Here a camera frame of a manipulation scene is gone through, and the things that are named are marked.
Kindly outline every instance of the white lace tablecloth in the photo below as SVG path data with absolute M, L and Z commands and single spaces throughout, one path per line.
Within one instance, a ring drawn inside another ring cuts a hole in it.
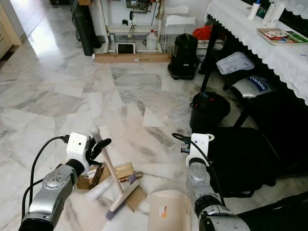
M 266 28 L 262 25 L 262 18 L 247 19 L 248 6 L 240 0 L 212 0 L 207 13 L 257 54 L 308 105 L 308 45 L 271 45 L 257 33 L 257 28 Z M 292 30 L 281 22 L 276 27 Z

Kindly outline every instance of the beige dustpan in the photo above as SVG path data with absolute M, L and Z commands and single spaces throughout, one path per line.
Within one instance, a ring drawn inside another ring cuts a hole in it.
M 191 231 L 190 202 L 177 190 L 151 194 L 149 231 Z

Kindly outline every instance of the plastic jug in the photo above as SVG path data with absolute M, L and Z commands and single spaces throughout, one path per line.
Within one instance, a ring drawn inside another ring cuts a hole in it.
M 146 37 L 146 48 L 151 51 L 157 49 L 157 36 L 154 30 L 151 30 L 150 34 Z

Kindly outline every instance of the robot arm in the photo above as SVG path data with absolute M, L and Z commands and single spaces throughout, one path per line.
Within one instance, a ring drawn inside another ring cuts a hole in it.
M 102 141 L 100 151 L 110 143 Z M 72 193 L 78 177 L 88 172 L 97 155 L 89 156 L 87 152 L 90 137 L 72 132 L 67 144 L 68 161 L 46 175 L 42 187 L 34 197 L 28 212 L 25 214 L 19 231 L 45 230 L 52 231 L 58 223 L 64 203 Z
M 209 137 L 205 134 L 192 134 L 196 143 L 207 156 Z M 189 198 L 198 217 L 199 231 L 250 231 L 247 224 L 222 205 L 210 185 L 208 163 L 201 153 L 191 145 L 186 158 L 188 175 L 186 187 Z

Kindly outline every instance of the black bucket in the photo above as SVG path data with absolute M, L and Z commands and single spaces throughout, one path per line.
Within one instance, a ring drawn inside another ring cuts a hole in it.
M 229 102 L 215 92 L 202 92 L 193 97 L 189 125 L 193 133 L 205 134 L 214 130 L 230 113 Z

